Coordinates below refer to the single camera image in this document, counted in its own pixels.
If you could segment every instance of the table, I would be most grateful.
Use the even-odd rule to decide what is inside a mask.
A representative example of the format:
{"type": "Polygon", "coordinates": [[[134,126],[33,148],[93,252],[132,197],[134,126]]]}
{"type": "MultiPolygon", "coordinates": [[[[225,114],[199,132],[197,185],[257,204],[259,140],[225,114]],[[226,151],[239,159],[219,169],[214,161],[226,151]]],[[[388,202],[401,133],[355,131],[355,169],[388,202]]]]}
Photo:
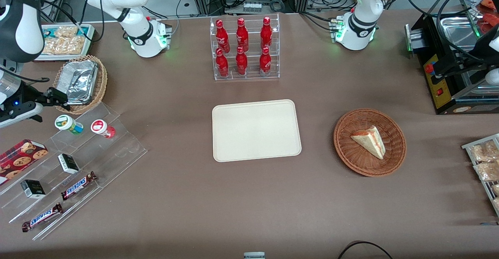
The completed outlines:
{"type": "MultiPolygon", "coordinates": [[[[435,115],[405,49],[404,25],[418,17],[387,11],[372,43],[349,51],[308,19],[282,14],[281,78],[265,82],[214,81],[209,18],[182,20],[172,49],[151,59],[107,23],[91,50],[109,73],[104,102],[149,152],[43,241],[0,216],[2,259],[237,259],[259,250],[319,259],[356,240],[394,258],[496,258],[499,229],[478,223],[497,218],[460,146],[497,133],[497,116],[435,115]],[[276,99],[296,104],[301,154],[216,162],[212,108],[276,99]],[[362,107],[388,114],[405,133],[407,158],[390,176],[360,176],[334,150],[336,121],[362,107]]],[[[29,63],[24,76],[53,79],[60,65],[29,63]]],[[[59,114],[45,108],[41,124],[1,129],[0,151],[23,138],[45,141],[59,114]]],[[[344,258],[368,254],[382,253],[357,245],[344,258]]]]}

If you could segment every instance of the coca-cola bottle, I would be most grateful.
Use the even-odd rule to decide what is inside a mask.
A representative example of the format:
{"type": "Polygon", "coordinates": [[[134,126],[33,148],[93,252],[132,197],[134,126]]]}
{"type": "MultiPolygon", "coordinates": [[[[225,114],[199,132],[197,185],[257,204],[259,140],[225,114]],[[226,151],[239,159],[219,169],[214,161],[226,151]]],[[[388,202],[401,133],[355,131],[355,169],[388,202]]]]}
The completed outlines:
{"type": "Polygon", "coordinates": [[[217,43],[224,53],[230,52],[230,45],[228,44],[227,30],[223,28],[223,21],[218,19],[215,24],[217,25],[217,43]]]}
{"type": "Polygon", "coordinates": [[[248,29],[244,25],[244,18],[237,19],[237,32],[235,33],[237,37],[237,45],[242,46],[244,51],[250,49],[250,39],[248,37],[248,29]]]}
{"type": "Polygon", "coordinates": [[[227,78],[228,77],[227,58],[223,55],[223,51],[221,50],[221,48],[217,48],[215,53],[217,54],[217,58],[215,59],[215,62],[217,62],[217,68],[218,68],[220,77],[227,78]]]}
{"type": "Polygon", "coordinates": [[[267,77],[271,73],[271,61],[269,47],[266,46],[262,49],[262,55],[260,56],[260,75],[262,77],[267,77]]]}
{"type": "Polygon", "coordinates": [[[270,47],[272,44],[272,28],[271,28],[271,18],[266,16],[264,18],[264,26],[262,26],[262,31],[260,31],[260,39],[262,40],[262,49],[266,46],[270,47]]]}
{"type": "Polygon", "coordinates": [[[242,46],[237,47],[235,62],[237,63],[237,72],[239,73],[239,75],[246,75],[246,73],[248,72],[248,57],[244,53],[244,48],[242,46]]]}

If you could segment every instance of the wicker basket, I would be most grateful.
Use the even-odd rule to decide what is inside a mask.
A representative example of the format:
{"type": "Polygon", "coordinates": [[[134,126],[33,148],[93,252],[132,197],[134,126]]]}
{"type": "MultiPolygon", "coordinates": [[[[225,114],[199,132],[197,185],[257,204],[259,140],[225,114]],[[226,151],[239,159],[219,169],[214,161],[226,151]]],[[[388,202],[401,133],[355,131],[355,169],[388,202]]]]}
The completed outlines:
{"type": "MultiPolygon", "coordinates": [[[[95,88],[93,92],[93,99],[88,105],[70,105],[71,110],[68,111],[60,106],[56,106],[57,110],[64,112],[64,113],[70,113],[74,115],[80,115],[83,114],[84,112],[94,108],[96,105],[98,105],[101,101],[102,98],[104,97],[104,94],[106,92],[106,85],[107,85],[107,71],[102,62],[97,58],[92,55],[86,55],[86,56],[81,56],[77,57],[73,60],[70,60],[69,62],[82,62],[84,60],[92,60],[93,62],[96,62],[99,65],[99,71],[97,72],[97,79],[95,80],[95,88]]],[[[57,87],[57,83],[59,82],[59,77],[61,76],[62,72],[62,67],[59,69],[59,73],[57,73],[57,76],[55,76],[55,81],[54,84],[52,85],[53,87],[57,87]]]]}
{"type": "Polygon", "coordinates": [[[392,174],[404,162],[407,146],[402,130],[386,114],[374,109],[357,109],[343,115],[333,134],[334,146],[344,163],[355,172],[370,177],[392,174]],[[360,146],[350,136],[353,132],[376,126],[386,153],[380,160],[360,146]]]}

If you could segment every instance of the snickers bar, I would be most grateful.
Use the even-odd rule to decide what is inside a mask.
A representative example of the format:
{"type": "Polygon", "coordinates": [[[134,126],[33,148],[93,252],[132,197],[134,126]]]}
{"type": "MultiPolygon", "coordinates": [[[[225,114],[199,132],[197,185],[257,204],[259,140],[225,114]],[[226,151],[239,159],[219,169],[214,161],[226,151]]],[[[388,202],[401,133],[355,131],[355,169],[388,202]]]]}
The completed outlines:
{"type": "Polygon", "coordinates": [[[33,218],[31,221],[24,222],[23,232],[28,232],[29,230],[31,230],[33,227],[40,224],[41,222],[47,221],[52,216],[57,214],[62,214],[63,212],[64,211],[62,211],[61,204],[57,203],[52,209],[45,211],[44,213],[38,215],[36,218],[33,218]]]}
{"type": "Polygon", "coordinates": [[[78,181],[75,185],[69,187],[66,191],[62,192],[61,193],[62,200],[69,199],[69,197],[78,193],[81,189],[83,189],[85,186],[90,184],[95,179],[97,179],[97,176],[95,176],[93,171],[90,172],[85,177],[83,177],[80,181],[78,181]]]}

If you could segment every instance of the yellow panel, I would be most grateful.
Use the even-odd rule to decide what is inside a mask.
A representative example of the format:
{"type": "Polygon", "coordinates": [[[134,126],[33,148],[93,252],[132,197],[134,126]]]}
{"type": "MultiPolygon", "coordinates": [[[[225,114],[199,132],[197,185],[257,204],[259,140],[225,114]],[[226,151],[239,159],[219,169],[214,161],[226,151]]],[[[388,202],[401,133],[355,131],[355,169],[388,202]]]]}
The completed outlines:
{"type": "MultiPolygon", "coordinates": [[[[423,66],[423,69],[427,64],[431,64],[432,62],[437,62],[437,61],[438,61],[438,57],[437,57],[437,55],[434,55],[432,58],[430,58],[430,60],[428,60],[428,62],[425,63],[425,65],[423,66]]],[[[445,81],[445,79],[440,81],[438,84],[433,85],[432,75],[428,74],[426,72],[425,72],[425,75],[426,75],[426,81],[428,82],[428,85],[430,86],[430,91],[431,91],[431,94],[433,97],[433,101],[435,102],[435,106],[437,107],[437,109],[441,108],[442,106],[444,106],[445,104],[447,104],[449,101],[452,100],[451,92],[449,91],[449,87],[447,87],[447,82],[445,81]],[[442,89],[443,94],[441,94],[441,95],[437,94],[437,90],[439,90],[439,89],[442,89]]]]}

